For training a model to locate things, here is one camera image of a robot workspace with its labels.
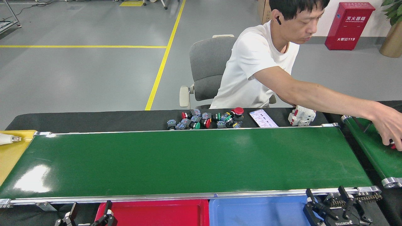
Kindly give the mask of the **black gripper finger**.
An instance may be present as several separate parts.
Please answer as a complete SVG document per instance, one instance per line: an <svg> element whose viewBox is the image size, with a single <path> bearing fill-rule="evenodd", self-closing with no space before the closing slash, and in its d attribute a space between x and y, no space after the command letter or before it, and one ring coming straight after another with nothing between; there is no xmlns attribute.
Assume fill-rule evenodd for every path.
<svg viewBox="0 0 402 226"><path fill-rule="evenodd" d="M111 210L112 201L108 200L105 205L105 210L98 220L92 223L92 226L116 226L118 224L118 220L114 216L114 213Z"/></svg>
<svg viewBox="0 0 402 226"><path fill-rule="evenodd" d="M79 205L77 202L73 203L72 209L65 214L63 219L58 219L55 222L55 226L76 226L75 218L79 211Z"/></svg>

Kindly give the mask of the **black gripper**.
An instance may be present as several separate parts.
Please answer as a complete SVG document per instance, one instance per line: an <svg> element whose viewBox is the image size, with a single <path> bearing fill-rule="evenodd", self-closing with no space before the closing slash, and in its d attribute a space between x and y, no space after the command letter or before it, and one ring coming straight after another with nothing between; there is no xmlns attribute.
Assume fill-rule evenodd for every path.
<svg viewBox="0 0 402 226"><path fill-rule="evenodd" d="M374 201L373 191L359 189L353 195L340 186L338 192L325 196L324 204L315 200L310 188L306 189L306 196L303 213L312 226L360 226L374 221L367 210L368 203Z"/></svg>

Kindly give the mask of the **person's left hand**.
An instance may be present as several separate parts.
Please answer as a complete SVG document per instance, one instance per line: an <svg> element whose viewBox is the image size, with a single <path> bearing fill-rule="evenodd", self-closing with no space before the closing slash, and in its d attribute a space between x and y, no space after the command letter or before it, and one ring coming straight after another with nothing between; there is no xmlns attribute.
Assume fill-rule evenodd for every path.
<svg viewBox="0 0 402 226"><path fill-rule="evenodd" d="M381 136L383 145L393 141L396 150L402 150L402 114L395 109L375 102L371 121Z"/></svg>

